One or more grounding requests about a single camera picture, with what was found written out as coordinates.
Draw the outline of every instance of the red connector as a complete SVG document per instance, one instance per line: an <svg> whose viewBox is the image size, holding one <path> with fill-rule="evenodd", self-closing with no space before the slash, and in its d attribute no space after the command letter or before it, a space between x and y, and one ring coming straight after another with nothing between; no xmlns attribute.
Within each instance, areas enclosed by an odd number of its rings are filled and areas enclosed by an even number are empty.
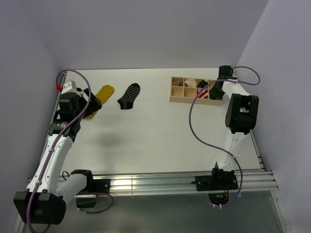
<svg viewBox="0 0 311 233"><path fill-rule="evenodd" d="M61 91L63 89L61 84L56 84L56 90Z"/></svg>

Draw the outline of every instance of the white wall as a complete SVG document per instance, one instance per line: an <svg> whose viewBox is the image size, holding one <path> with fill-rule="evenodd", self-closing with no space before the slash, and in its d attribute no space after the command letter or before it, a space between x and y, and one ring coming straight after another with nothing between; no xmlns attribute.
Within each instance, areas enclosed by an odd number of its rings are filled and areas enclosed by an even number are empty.
<svg viewBox="0 0 311 233"><path fill-rule="evenodd" d="M236 64L268 0L20 0L62 67Z"/></svg>
<svg viewBox="0 0 311 233"><path fill-rule="evenodd" d="M39 162L57 92L57 64L17 0L0 1L0 232L9 233Z"/></svg>
<svg viewBox="0 0 311 233"><path fill-rule="evenodd" d="M254 134L296 233L311 228L310 22L310 0L270 0L239 61L262 76L245 87L260 98Z"/></svg>

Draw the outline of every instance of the white robotic arm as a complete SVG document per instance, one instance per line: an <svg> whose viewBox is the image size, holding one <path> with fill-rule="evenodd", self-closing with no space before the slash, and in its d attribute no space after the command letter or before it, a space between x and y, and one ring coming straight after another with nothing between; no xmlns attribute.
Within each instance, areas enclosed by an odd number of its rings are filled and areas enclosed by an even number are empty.
<svg viewBox="0 0 311 233"><path fill-rule="evenodd" d="M231 99L232 94L239 94L241 96L250 96L248 92L244 90L244 88L239 83L229 83L224 82L223 91L228 95ZM240 147L242 141L246 138L245 133L235 132L232 133L230 129L228 129L228 133L225 139L225 144L223 148L229 152L231 152L235 157L239 156ZM235 161L232 157L230 157L226 152L221 152L221 157L217 161L218 168L223 169L224 171L232 171L235 170Z"/></svg>
<svg viewBox="0 0 311 233"><path fill-rule="evenodd" d="M59 224L65 216L66 205L74 196L82 190L92 188L93 176L90 170L74 170L67 181L57 187L65 157L80 130L82 118L102 107L99 99L91 93L89 96L91 98L86 108L82 90L76 87L75 82L68 81L63 85L58 101L59 110L56 111L49 127L48 142L39 167L25 192L16 192L14 197L14 204L25 223L29 202L32 203L31 223ZM51 157L45 167L44 164L50 153ZM43 177L39 181L42 171L44 171Z"/></svg>
<svg viewBox="0 0 311 233"><path fill-rule="evenodd" d="M218 205L228 203L229 190L239 189L235 174L236 157L239 156L242 141L256 125L259 105L258 96L250 95L243 89L237 78L233 77L230 66L219 67L218 81L210 90L209 96L212 100L221 100L224 94L230 98L225 116L228 132L222 147L225 151L221 152L212 175L196 176L192 182L196 184L197 191L226 190L225 195L208 195L210 200Z"/></svg>

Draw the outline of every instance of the black striped sock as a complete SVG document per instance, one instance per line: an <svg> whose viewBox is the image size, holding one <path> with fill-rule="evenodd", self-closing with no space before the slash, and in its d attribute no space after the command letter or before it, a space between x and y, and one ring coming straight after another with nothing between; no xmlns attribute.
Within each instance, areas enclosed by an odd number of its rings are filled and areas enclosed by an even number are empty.
<svg viewBox="0 0 311 233"><path fill-rule="evenodd" d="M133 108L134 100L140 92L140 86L137 83L131 84L124 95L118 99L118 103L121 109L131 109Z"/></svg>

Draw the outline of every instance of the wooden organizer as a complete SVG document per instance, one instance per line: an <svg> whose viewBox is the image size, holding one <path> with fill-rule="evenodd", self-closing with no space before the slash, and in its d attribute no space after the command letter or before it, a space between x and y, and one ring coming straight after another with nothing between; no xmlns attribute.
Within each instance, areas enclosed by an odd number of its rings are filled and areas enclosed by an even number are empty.
<svg viewBox="0 0 311 233"><path fill-rule="evenodd" d="M187 79L194 79L196 83L196 87L184 87L185 80ZM173 86L172 82L174 81L181 81L183 83L183 86ZM186 77L173 77L171 78L171 88L170 88L170 102L176 102L176 103L192 103L193 99L197 95L197 91L201 90L201 88L197 88L197 85L200 81L203 81L204 79L195 79L195 78L186 78ZM210 89L214 86L212 84L208 87L208 96L207 99L204 98L198 98L196 100L196 104L207 104L207 105L215 105L220 106L223 104L222 100L211 100L209 98L209 92Z"/></svg>

